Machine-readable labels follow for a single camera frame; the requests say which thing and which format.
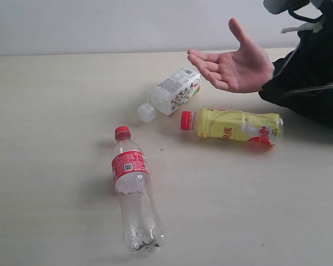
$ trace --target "white wall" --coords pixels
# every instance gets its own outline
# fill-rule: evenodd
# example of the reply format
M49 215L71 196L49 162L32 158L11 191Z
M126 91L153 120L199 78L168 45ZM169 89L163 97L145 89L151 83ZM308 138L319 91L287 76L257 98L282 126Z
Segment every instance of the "white wall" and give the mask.
M231 17L263 47L298 42L280 32L301 22L263 0L0 0L0 55L234 49Z

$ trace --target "yellow bottle label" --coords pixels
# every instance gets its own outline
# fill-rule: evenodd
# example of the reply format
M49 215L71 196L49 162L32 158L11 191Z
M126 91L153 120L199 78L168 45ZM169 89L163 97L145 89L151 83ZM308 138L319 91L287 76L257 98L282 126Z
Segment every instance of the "yellow bottle label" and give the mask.
M238 141L258 141L273 145L282 139L278 114L251 114L242 111L202 108L198 136Z

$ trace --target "red bottle cap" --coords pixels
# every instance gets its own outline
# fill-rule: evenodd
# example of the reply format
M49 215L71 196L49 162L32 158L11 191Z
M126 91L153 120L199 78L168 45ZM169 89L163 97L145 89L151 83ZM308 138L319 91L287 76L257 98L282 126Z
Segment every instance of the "red bottle cap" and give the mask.
M131 137L131 132L129 131L129 128L127 126L119 126L115 130L115 139L117 139L118 136L122 133L125 133L128 137Z
M193 116L192 112L184 111L181 115L181 129L190 130L190 122Z

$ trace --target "red bottle label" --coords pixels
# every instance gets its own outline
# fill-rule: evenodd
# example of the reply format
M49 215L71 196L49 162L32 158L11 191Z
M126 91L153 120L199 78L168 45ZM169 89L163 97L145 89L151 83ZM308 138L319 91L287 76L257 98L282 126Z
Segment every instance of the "red bottle label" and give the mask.
M115 182L127 173L148 173L143 153L139 151L127 151L116 156L112 161L112 172Z

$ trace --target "bottle cap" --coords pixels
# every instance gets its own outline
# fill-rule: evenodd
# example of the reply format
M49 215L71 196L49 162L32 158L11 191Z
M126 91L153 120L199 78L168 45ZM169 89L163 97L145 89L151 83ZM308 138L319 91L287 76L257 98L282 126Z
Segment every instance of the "bottle cap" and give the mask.
M150 104L142 104L138 108L138 115L144 122L151 122L157 116L157 112L155 111L155 107Z
M182 130L190 130L190 122L191 122L192 113L188 111L184 111L181 115L181 129Z
M128 135L128 137L131 137L131 132L129 131L129 128L127 126L119 126L115 130L115 139L117 139L118 136L122 133L125 133Z

